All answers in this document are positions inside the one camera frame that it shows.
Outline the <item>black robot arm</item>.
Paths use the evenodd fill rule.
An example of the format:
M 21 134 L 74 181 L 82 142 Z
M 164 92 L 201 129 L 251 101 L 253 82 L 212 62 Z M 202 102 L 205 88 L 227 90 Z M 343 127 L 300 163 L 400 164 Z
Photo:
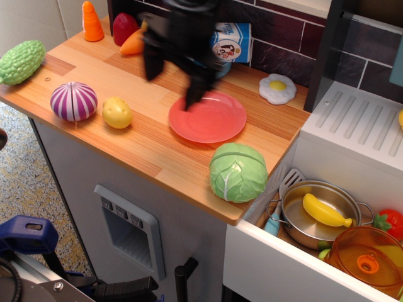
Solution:
M 210 46 L 220 9 L 220 1 L 166 1 L 167 18 L 142 13 L 146 23 L 144 66 L 148 81 L 156 78 L 166 61 L 190 77 L 183 109 L 189 110 L 211 91 L 222 63 Z

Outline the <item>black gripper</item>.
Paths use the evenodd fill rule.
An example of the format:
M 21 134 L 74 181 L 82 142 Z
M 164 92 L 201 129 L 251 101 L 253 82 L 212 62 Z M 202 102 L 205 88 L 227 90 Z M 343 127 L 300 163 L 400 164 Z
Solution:
M 202 15 L 173 13 L 168 18 L 151 13 L 140 15 L 144 33 L 144 66 L 148 81 L 155 79 L 170 61 L 190 77 L 184 110 L 188 111 L 215 87 L 222 63 L 210 48 L 214 21 Z

